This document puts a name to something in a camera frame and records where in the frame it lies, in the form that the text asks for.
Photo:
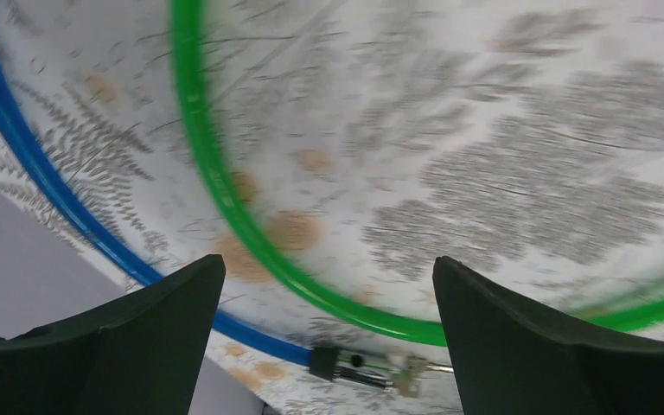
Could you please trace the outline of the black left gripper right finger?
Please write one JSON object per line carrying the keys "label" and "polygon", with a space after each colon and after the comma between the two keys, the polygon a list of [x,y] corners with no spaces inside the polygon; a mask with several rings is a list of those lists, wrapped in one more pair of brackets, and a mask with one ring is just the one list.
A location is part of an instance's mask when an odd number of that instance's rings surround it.
{"label": "black left gripper right finger", "polygon": [[442,256],[432,275],[467,414],[664,414],[664,342],[579,320]]}

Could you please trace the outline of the green cable lock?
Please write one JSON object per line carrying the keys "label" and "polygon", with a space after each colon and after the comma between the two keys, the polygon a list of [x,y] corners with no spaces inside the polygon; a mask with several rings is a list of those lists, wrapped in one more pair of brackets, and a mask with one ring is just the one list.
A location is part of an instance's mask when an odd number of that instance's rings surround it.
{"label": "green cable lock", "polygon": [[237,195],[212,117],[200,73],[202,1],[170,4],[171,38],[174,48],[176,96],[182,122],[207,191],[227,224],[250,254],[286,288],[308,303],[359,328],[388,337],[431,346],[444,346],[444,329],[438,322],[396,316],[355,303],[318,284],[295,267],[259,230]]}

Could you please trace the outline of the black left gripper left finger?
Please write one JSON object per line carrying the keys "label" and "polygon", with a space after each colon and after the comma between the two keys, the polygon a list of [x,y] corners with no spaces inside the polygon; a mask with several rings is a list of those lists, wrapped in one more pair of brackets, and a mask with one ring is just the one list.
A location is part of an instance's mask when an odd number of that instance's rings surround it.
{"label": "black left gripper left finger", "polygon": [[186,414],[218,308],[218,254],[11,339],[0,414]]}

